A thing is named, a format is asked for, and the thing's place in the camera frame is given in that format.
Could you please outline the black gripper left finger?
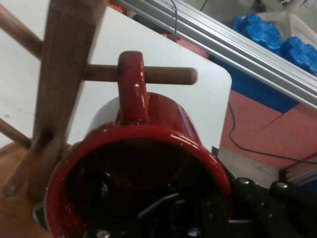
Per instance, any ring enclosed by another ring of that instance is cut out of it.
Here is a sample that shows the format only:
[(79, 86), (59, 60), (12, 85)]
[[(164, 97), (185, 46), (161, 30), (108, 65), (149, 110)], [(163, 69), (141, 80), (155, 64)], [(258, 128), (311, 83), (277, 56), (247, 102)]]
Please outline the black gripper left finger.
[(125, 190), (103, 184), (88, 238), (210, 238), (227, 225), (213, 183)]

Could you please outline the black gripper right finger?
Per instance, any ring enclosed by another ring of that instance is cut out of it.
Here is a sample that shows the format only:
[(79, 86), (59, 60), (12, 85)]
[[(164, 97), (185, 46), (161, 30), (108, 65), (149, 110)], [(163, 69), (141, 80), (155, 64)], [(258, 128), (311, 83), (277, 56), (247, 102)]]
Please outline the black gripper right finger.
[(289, 181), (275, 181), (269, 189), (249, 178), (231, 184), (234, 220), (231, 238), (315, 238), (317, 195)]

